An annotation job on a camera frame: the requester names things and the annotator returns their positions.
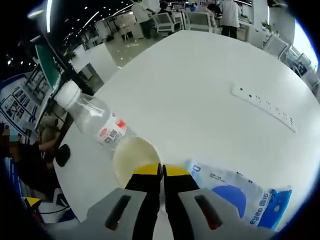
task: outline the ceiling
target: ceiling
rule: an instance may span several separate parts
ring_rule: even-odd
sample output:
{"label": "ceiling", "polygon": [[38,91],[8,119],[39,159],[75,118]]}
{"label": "ceiling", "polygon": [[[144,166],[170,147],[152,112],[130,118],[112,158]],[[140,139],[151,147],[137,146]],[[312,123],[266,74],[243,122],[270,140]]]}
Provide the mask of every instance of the ceiling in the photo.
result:
{"label": "ceiling", "polygon": [[[130,4],[130,0],[52,0],[48,36],[57,45],[62,45],[70,33],[74,32],[68,39],[74,38],[96,12],[99,11],[87,26],[93,24],[94,20],[112,16]],[[1,16],[1,30],[5,37],[2,38],[0,49],[0,81],[32,71],[34,47],[29,41],[40,34],[40,26],[46,31],[46,0],[25,0],[18,3],[11,0],[7,1],[6,5],[5,11],[10,13],[10,18]],[[44,11],[35,19],[27,17],[39,10]]]}

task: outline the round table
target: round table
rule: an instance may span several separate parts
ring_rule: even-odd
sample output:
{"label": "round table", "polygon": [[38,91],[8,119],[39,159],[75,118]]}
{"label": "round table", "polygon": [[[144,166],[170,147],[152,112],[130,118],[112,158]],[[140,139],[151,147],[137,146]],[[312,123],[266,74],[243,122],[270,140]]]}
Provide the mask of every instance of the round table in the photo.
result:
{"label": "round table", "polygon": [[[251,89],[294,118],[296,133],[231,95]],[[222,35],[180,31],[130,61],[97,93],[157,149],[162,162],[199,162],[238,171],[263,188],[292,186],[277,229],[296,212],[320,163],[320,106],[306,84],[268,53]],[[119,187],[111,155],[73,124],[71,157],[55,170],[78,219]]]}

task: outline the window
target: window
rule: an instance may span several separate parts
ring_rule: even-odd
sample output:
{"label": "window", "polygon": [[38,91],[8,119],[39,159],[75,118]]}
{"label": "window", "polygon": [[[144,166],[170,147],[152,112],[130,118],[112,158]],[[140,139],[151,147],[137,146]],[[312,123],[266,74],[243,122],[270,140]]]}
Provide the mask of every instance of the window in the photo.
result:
{"label": "window", "polygon": [[305,54],[311,61],[312,67],[317,71],[318,58],[311,45],[309,38],[300,24],[295,20],[294,40],[293,46],[299,51],[300,54]]}

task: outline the white shirt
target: white shirt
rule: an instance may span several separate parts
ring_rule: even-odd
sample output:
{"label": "white shirt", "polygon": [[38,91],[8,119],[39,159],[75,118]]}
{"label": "white shirt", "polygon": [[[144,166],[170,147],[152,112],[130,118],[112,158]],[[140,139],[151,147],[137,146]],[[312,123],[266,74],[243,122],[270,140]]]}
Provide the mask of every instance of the white shirt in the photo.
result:
{"label": "white shirt", "polygon": [[220,9],[222,11],[222,26],[240,27],[239,13],[241,13],[241,9],[238,4],[233,0],[224,0],[220,3]]}
{"label": "white shirt", "polygon": [[143,23],[149,20],[147,7],[141,2],[134,2],[131,8],[138,23]]}

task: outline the black cable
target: black cable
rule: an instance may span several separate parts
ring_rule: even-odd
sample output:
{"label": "black cable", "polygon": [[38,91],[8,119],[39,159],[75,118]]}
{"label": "black cable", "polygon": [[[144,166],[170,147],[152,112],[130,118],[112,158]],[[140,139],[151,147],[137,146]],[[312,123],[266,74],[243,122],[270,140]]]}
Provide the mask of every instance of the black cable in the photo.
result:
{"label": "black cable", "polygon": [[51,212],[39,212],[39,214],[41,214],[41,215],[43,215],[43,214],[56,214],[56,213],[60,213],[60,212],[62,212],[62,211],[64,211],[64,210],[66,210],[66,209],[69,209],[70,207],[69,206],[67,206],[67,207],[65,207],[65,208],[63,208],[63,209],[60,209],[60,210],[58,210],[58,211],[51,211]]}

